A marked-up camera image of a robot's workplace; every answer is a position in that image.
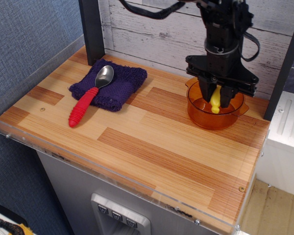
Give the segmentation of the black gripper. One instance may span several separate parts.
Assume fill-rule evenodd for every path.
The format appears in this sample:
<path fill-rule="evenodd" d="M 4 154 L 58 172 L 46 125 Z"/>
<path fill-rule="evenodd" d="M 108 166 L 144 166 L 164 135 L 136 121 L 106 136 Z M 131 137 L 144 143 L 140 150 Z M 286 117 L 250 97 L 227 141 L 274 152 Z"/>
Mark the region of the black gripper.
<path fill-rule="evenodd" d="M 246 69 L 238 49 L 227 53 L 211 53 L 206 55 L 189 55 L 187 73 L 199 80 L 203 99 L 209 103 L 217 85 L 220 90 L 220 104 L 227 108 L 237 93 L 255 96 L 259 79 Z"/>

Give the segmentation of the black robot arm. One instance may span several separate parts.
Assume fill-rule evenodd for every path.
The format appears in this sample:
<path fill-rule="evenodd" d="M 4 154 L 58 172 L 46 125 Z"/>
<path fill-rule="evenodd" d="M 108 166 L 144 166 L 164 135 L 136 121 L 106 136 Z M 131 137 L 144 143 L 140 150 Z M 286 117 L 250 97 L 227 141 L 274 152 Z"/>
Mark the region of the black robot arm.
<path fill-rule="evenodd" d="M 205 101 L 210 102 L 220 86 L 220 105 L 227 108 L 237 93 L 254 96 L 259 79 L 247 70 L 242 61 L 253 61 L 243 56 L 244 38 L 260 46 L 247 30 L 252 27 L 253 14 L 244 0 L 198 0 L 197 7 L 206 28 L 206 55 L 189 55 L 187 73 L 199 80 Z"/>

